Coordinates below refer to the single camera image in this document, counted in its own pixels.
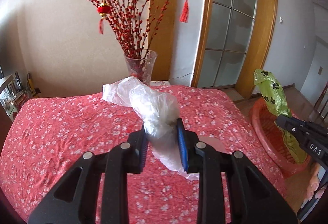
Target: crumpled plastic bag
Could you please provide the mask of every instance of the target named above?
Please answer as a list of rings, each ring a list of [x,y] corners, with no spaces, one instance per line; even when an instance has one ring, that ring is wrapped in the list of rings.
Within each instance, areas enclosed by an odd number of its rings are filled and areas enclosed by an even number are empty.
[[[281,84],[271,72],[256,69],[254,72],[254,85],[260,88],[261,94],[271,114],[275,116],[285,115],[291,117],[292,113],[287,105],[286,96]],[[303,163],[307,157],[305,151],[300,148],[296,138],[288,131],[282,131],[284,144],[297,164]]]
[[[128,77],[103,85],[103,100],[132,107],[144,121],[145,132],[153,155],[169,170],[187,179],[199,180],[199,173],[187,174],[182,167],[176,123],[180,116],[177,98],[152,90],[136,77]]]

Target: laundry basket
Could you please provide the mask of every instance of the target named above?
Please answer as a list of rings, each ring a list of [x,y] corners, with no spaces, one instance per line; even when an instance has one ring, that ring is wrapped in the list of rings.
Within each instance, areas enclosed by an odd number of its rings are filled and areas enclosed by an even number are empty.
[[[310,161],[308,155],[303,164],[296,164],[294,158],[284,145],[282,131],[275,125],[277,117],[272,115],[263,98],[258,99],[249,112],[252,126],[264,149],[280,167],[285,178],[303,171]]]

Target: red floral tablecloth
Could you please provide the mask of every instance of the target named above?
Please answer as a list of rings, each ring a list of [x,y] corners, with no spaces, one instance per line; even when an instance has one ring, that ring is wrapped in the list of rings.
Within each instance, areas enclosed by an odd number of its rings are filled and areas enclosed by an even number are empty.
[[[225,93],[186,86],[154,89],[177,97],[186,129],[220,139],[228,153],[244,152],[284,194],[279,168]],[[141,128],[133,109],[110,104],[101,95],[32,99],[19,112],[2,150],[0,188],[24,220],[82,153],[107,152]],[[130,223],[196,222],[198,181],[167,170],[151,151],[144,172],[128,175],[128,185]]]

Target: sliding glass door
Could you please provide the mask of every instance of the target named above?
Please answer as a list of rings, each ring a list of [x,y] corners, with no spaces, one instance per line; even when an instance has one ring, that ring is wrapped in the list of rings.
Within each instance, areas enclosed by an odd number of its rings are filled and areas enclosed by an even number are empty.
[[[233,87],[252,34],[257,0],[213,0],[198,87]]]

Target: white plastic bag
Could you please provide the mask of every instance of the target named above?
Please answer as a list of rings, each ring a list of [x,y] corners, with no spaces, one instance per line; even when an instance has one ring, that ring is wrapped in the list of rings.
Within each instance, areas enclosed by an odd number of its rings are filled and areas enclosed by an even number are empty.
[[[183,171],[175,128],[180,116],[175,96],[152,90],[135,77],[128,77],[110,85],[103,85],[103,100],[134,109],[144,121],[145,132],[153,155],[169,170],[187,179],[198,180],[199,175]]]

